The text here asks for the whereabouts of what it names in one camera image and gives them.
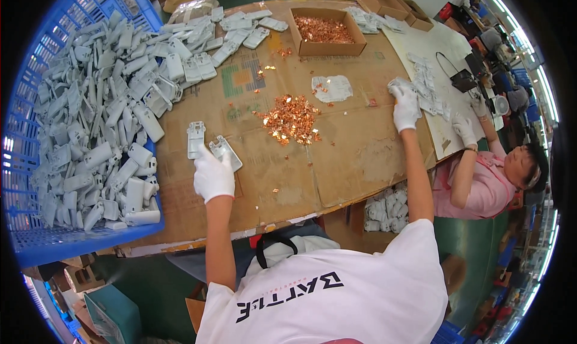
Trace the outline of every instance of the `hand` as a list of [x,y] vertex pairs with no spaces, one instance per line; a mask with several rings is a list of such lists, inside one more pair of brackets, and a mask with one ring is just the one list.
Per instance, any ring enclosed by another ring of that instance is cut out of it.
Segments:
[[415,130],[415,123],[419,117],[419,104],[417,94],[408,87],[391,86],[389,91],[395,97],[397,103],[393,111],[393,122],[399,133],[405,129]]
[[465,119],[459,113],[453,118],[453,129],[463,140],[463,145],[477,149],[477,139],[472,131],[472,122],[470,118]]
[[234,173],[230,166],[230,153],[225,152],[220,162],[204,145],[200,146],[198,151],[202,157],[194,160],[194,191],[204,198],[204,204],[216,196],[234,197]]
[[473,111],[475,111],[475,115],[477,115],[477,117],[483,117],[487,115],[487,105],[481,98],[471,99],[471,107]]

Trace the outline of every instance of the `pink shirt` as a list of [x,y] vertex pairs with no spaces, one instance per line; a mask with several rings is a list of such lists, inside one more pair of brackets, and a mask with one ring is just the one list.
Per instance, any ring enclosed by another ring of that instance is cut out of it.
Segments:
[[492,144],[491,151],[481,151],[477,155],[472,176],[471,192],[465,208],[451,204],[451,185],[460,158],[442,164],[437,168],[433,183],[435,216],[477,220],[492,218],[501,213],[513,199],[516,188],[497,167],[503,167],[507,154],[500,143]]

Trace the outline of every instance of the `hair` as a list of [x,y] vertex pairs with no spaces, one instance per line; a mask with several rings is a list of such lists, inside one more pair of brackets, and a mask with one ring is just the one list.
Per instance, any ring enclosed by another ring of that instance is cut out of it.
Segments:
[[530,142],[529,144],[526,144],[525,147],[527,147],[529,157],[534,161],[529,170],[529,175],[525,177],[525,185],[530,183],[537,173],[537,168],[539,168],[541,174],[535,185],[532,188],[529,188],[528,191],[541,192],[545,189],[547,179],[549,178],[549,159],[545,155],[545,149],[539,144],[539,142]]

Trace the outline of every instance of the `worker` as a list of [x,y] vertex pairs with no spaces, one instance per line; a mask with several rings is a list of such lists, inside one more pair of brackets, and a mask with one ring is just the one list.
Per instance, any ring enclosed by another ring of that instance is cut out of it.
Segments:
[[[410,90],[392,92],[398,101],[393,120],[405,148],[411,223],[383,253],[303,246],[302,253],[299,248],[293,254],[278,242],[264,249],[263,264],[253,258],[236,288],[239,273],[228,229],[235,188],[230,157],[220,162],[201,147],[202,158],[194,161],[194,189],[206,204],[208,292],[198,343],[432,341],[448,297],[415,128],[419,108]],[[302,240],[292,237],[290,242]]]
[[507,92],[509,101],[509,118],[518,117],[529,108],[529,98],[533,95],[533,90],[523,86],[513,86],[513,91]]
[[505,210],[517,189],[545,188],[549,165],[543,147],[529,143],[506,154],[487,116],[485,103],[473,100],[472,106],[490,151],[478,152],[471,120],[457,114],[453,128],[463,140],[465,152],[436,170],[433,183],[436,217],[493,218]]
[[463,16],[466,15],[466,13],[464,13],[461,10],[461,7],[466,8],[471,7],[471,3],[469,2],[469,0],[449,0],[449,4],[451,5],[451,8],[453,10],[451,17],[453,17],[457,21],[462,21]]
[[485,28],[479,38],[487,51],[496,51],[503,44],[503,41],[507,39],[507,35],[498,31],[495,27],[488,27]]

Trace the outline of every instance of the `pile of copper contacts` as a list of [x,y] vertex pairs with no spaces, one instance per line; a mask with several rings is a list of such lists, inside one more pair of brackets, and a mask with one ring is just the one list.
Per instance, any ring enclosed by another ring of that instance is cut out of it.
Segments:
[[355,43],[347,27],[330,18],[294,15],[294,21],[305,42]]
[[284,95],[275,99],[275,107],[266,114],[253,111],[263,119],[263,128],[276,138],[281,145],[287,145],[292,137],[297,143],[310,145],[312,141],[321,141],[319,130],[313,128],[313,114],[321,114],[319,109],[307,101],[305,95]]

